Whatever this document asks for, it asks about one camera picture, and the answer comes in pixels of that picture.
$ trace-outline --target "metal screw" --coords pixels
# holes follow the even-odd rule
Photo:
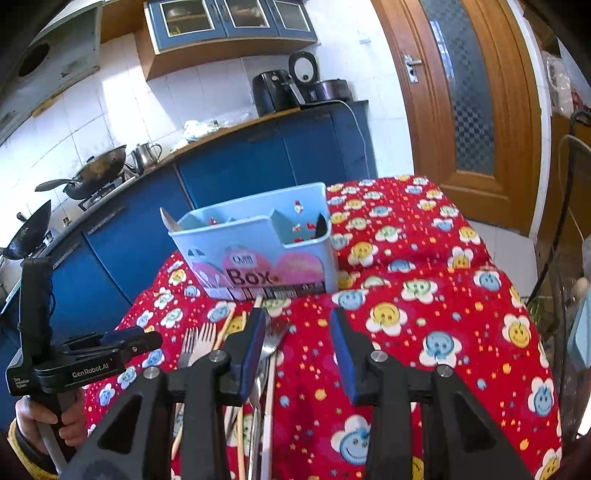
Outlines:
[[[381,350],[374,350],[370,353],[369,357],[374,362],[385,362],[388,359],[388,354],[386,352],[382,352]]]
[[[453,368],[449,365],[438,365],[437,373],[443,378],[448,378],[453,375]]]
[[[209,359],[212,362],[221,362],[226,358],[226,352],[223,350],[214,350],[212,353],[209,354]]]
[[[160,375],[160,369],[158,367],[148,367],[144,370],[144,377],[148,380],[152,380]]]

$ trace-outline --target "pan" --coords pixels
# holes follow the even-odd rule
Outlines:
[[[125,164],[125,146],[109,150],[98,157],[90,157],[71,179],[47,181],[37,185],[35,191],[46,192],[65,184],[64,193],[68,197],[86,200],[119,176]]]
[[[49,227],[50,217],[51,200],[48,200],[31,215],[29,220],[25,221],[17,234],[10,240],[8,246],[0,248],[0,256],[9,260],[22,260],[31,255],[43,242]]]

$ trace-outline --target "metal kettle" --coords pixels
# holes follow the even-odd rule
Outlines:
[[[153,147],[158,147],[160,149],[158,155],[153,152]],[[142,145],[138,144],[137,147],[131,151],[131,158],[134,159],[135,164],[135,168],[131,170],[139,175],[143,174],[147,169],[158,163],[160,155],[162,155],[162,145],[157,143],[152,145],[149,143]]]

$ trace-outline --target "cutlery organizer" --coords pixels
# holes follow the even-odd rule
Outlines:
[[[337,291],[326,186],[312,183],[192,210],[169,235],[208,296],[252,300]]]

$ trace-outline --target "yellow sleeve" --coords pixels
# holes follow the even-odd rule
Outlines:
[[[10,429],[8,430],[8,443],[10,443],[12,450],[14,450],[14,452],[17,454],[18,459],[26,467],[34,480],[57,480],[57,475],[53,475],[52,473],[42,470],[25,456],[20,445],[18,444],[16,429],[17,421],[15,419],[10,424]]]

